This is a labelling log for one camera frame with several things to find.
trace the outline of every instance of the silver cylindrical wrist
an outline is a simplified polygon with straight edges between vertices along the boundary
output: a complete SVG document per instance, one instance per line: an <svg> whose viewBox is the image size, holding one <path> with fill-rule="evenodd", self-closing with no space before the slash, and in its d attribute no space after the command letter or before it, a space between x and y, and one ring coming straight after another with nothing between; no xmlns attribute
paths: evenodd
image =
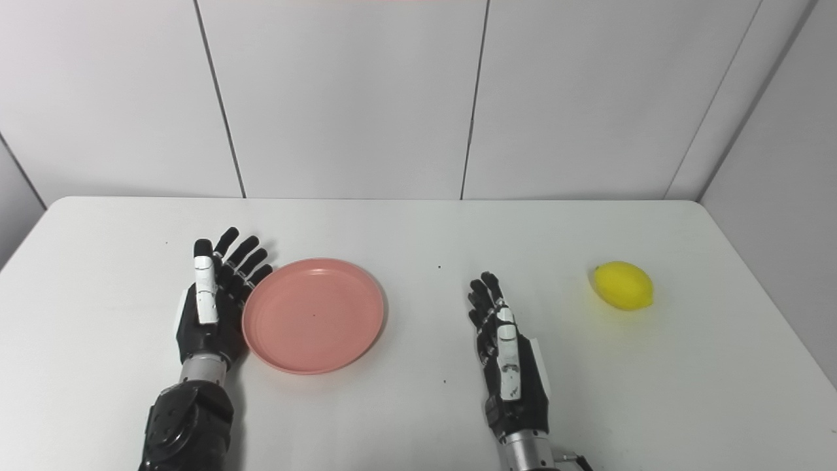
<svg viewBox="0 0 837 471"><path fill-rule="evenodd" d="M509 471L555 468L549 436L539 430L520 430L500 441Z"/></svg>
<svg viewBox="0 0 837 471"><path fill-rule="evenodd" d="M220 355L197 354L183 362L180 382L204 380L223 386L227 378L227 362Z"/></svg>

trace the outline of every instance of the pink plate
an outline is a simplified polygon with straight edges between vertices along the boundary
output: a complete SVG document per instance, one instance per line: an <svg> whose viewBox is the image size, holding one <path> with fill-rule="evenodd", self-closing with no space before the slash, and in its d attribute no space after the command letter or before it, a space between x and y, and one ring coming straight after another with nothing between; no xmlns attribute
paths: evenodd
<svg viewBox="0 0 837 471"><path fill-rule="evenodd" d="M250 350L268 365L315 375L352 363L383 324L383 296L361 268L333 258L295 261L271 273L244 306Z"/></svg>

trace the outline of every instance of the fingertip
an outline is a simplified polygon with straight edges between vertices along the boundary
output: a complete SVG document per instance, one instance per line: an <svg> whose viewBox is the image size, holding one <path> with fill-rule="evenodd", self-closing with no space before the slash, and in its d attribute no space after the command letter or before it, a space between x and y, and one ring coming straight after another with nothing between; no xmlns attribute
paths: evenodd
<svg viewBox="0 0 837 471"><path fill-rule="evenodd" d="M472 281L470 283L470 287L472 290L474 290L474 293L485 298L486 301L490 299L488 288L485 287L485 285L480 280Z"/></svg>
<svg viewBox="0 0 837 471"><path fill-rule="evenodd" d="M251 255L250 258L263 261L267 258L267 250L264 247L260 247L257 251L253 252L253 255Z"/></svg>
<svg viewBox="0 0 837 471"><path fill-rule="evenodd" d="M196 240L194 256L212 256L212 242L209 239Z"/></svg>
<svg viewBox="0 0 837 471"><path fill-rule="evenodd" d="M480 279L491 290L491 294L493 295L495 301L498 298L503 297L503 292L500 290L500 280L497 279L497 276L495 276L494 273L483 272L480 275Z"/></svg>
<svg viewBox="0 0 837 471"><path fill-rule="evenodd" d="M221 238L218 239L218 244L215 246L215 251L224 254L227 252L229 246L235 241L235 239L239 236L238 228L231 226L229 229L226 230L221 235Z"/></svg>
<svg viewBox="0 0 837 471"><path fill-rule="evenodd" d="M480 324L482 323L482 318L480 317L480 314L476 312L476 309L471 309L468 312L468 318L471 319L471 323L474 325L474 327L480 327Z"/></svg>
<svg viewBox="0 0 837 471"><path fill-rule="evenodd" d="M255 235L251 235L250 237L244 239L244 242L241 243L242 247L250 247L250 249L254 249L259 244L259 237Z"/></svg>
<svg viewBox="0 0 837 471"><path fill-rule="evenodd" d="M270 265L264 264L259 267L258 270L253 272L253 275L247 279L247 282L253 285L254 287L259 284L262 280L267 278L267 276L273 271L273 267Z"/></svg>

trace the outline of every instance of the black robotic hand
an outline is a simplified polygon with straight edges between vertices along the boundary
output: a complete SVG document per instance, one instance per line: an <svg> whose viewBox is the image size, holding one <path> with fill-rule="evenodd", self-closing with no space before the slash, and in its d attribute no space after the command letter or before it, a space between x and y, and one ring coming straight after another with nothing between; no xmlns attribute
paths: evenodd
<svg viewBox="0 0 837 471"><path fill-rule="evenodd" d="M254 271L267 258L265 249L253 251L259 245L255 236L223 260L238 235L230 227L214 250L206 239L195 242L195 283L184 297L177 329L181 380L151 407L140 471L223 470L234 414L223 383L246 349L244 302L272 270L263 265Z"/></svg>
<svg viewBox="0 0 837 471"><path fill-rule="evenodd" d="M488 400L485 415L497 440L521 430L549 433L549 399L530 340L517 328L497 277L484 272L470 283L468 313L477 329Z"/></svg>
<svg viewBox="0 0 837 471"><path fill-rule="evenodd" d="M548 386L536 360L537 345L517 328L497 277L483 272L470 288L468 300L474 308L468 317L476 327L476 349L488 388L485 417L501 445L504 468L555 470L558 463L574 462L582 471L593 471L584 456L552 455Z"/></svg>
<svg viewBox="0 0 837 471"><path fill-rule="evenodd" d="M177 329L181 363L194 355L209 353L220 355L229 369L246 349L241 333L242 309L255 285L267 277L272 268L262 265L254 271L267 258L265 249L253 251L259 245L255 235L244 240L224 261L227 249L238 235L239 231L230 227L214 250L206 239L195 241L195 270L208 272L205 274L207 286L198 288L198 284L193 283L188 289ZM199 307L201 301L206 303ZM215 313L211 312L210 303L214 303Z"/></svg>

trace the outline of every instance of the black arm casing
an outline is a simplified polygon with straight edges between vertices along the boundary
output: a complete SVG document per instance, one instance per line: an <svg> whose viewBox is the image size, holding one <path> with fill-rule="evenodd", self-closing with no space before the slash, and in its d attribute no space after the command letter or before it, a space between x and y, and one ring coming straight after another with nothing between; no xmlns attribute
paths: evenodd
<svg viewBox="0 0 837 471"><path fill-rule="evenodd" d="M222 471L233 404L222 386L185 381L151 407L140 471Z"/></svg>
<svg viewBox="0 0 837 471"><path fill-rule="evenodd" d="M500 369L496 358L483 367L489 392L485 401L485 417L498 440L524 429L549 433L549 399L543 390L531 343L520 332L517 333L517 350L521 365L519 400L503 401L500 397Z"/></svg>

